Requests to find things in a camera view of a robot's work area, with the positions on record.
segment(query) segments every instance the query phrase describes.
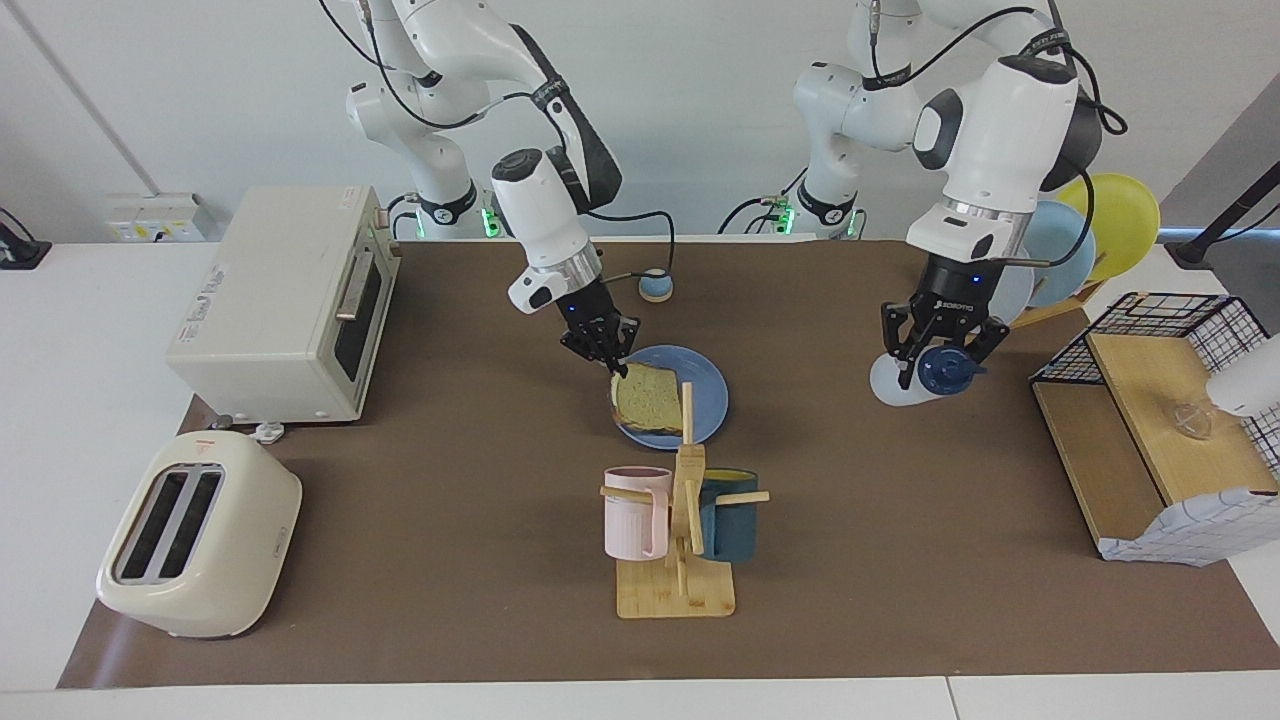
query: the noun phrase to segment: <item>cream toaster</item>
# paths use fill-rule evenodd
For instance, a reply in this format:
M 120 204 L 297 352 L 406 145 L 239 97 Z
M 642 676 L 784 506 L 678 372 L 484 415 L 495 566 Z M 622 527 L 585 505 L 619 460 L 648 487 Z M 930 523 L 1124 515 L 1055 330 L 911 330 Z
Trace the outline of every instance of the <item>cream toaster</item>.
M 248 437 L 178 436 L 133 493 L 97 597 L 170 635 L 241 634 L 266 610 L 301 502 L 298 478 Z

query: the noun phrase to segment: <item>dark blue mug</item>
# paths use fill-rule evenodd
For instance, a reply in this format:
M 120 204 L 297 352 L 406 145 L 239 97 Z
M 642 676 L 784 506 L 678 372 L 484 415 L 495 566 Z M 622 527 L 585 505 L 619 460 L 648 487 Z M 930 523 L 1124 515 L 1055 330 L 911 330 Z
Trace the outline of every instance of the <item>dark blue mug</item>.
M 703 521 L 703 555 L 718 562 L 746 562 L 755 555 L 755 505 L 717 506 L 722 495 L 755 492 L 760 478 L 749 470 L 708 469 L 698 496 Z

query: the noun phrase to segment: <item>white object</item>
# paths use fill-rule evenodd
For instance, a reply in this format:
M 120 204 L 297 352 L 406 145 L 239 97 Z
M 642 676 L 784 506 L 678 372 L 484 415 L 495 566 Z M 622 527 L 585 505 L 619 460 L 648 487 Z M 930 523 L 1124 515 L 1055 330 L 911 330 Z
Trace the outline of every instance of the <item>white object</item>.
M 234 432 L 179 436 L 156 455 L 111 538 L 97 596 L 172 635 L 247 630 L 275 589 L 302 502 L 298 478 Z
M 1238 418 L 1261 415 L 1280 404 L 1280 342 L 1271 338 L 1238 357 L 1204 383 L 1210 401 Z
M 248 437 L 261 445 L 275 445 L 284 437 L 284 423 L 261 423 Z
M 1242 487 L 1170 505 L 1137 539 L 1098 538 L 1098 552 L 1103 560 L 1202 568 L 1276 539 L 1280 498 Z
M 600 277 L 600 258 L 577 220 L 559 173 L 540 150 L 521 150 L 494 168 L 493 192 L 529 268 L 507 296 L 531 314 Z
M 250 188 L 165 359 L 237 423 L 355 420 L 399 263 L 369 187 Z
M 872 363 L 870 383 L 872 392 L 876 393 L 876 398 L 890 405 L 892 407 L 906 407 L 910 405 L 920 405 L 931 400 L 937 400 L 940 397 L 946 397 L 945 395 L 937 395 L 925 389 L 920 384 L 920 378 L 915 373 L 911 373 L 911 386 L 902 389 L 897 384 L 897 375 L 901 373 L 901 368 L 893 356 L 881 355 Z

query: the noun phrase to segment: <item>wooden shelf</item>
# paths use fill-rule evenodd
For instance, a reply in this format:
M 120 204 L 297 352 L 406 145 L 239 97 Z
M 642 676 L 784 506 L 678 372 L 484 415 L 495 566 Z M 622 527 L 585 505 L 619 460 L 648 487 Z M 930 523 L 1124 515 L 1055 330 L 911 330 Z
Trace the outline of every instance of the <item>wooden shelf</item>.
M 1165 503 L 1111 391 L 1068 383 L 1034 389 L 1093 541 L 1142 536 Z
M 1093 539 L 1134 539 L 1165 507 L 1276 480 L 1244 428 L 1219 421 L 1207 441 L 1178 432 L 1172 410 L 1210 378 L 1187 338 L 1089 334 L 1106 384 L 1037 382 L 1044 421 Z
M 1174 407 L 1202 397 L 1210 378 L 1190 342 L 1119 334 L 1091 334 L 1088 342 L 1166 505 L 1242 486 L 1276 492 L 1238 421 L 1215 423 L 1203 441 L 1174 427 Z

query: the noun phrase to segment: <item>wooden peg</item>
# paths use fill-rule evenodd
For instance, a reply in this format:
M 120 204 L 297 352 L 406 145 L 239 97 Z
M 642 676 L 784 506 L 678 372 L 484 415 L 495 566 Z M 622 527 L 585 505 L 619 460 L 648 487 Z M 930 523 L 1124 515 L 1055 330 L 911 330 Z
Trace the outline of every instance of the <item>wooden peg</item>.
M 724 507 L 726 505 L 748 505 L 751 502 L 768 502 L 768 491 L 760 492 L 740 492 L 736 495 L 721 495 L 716 497 L 716 506 Z

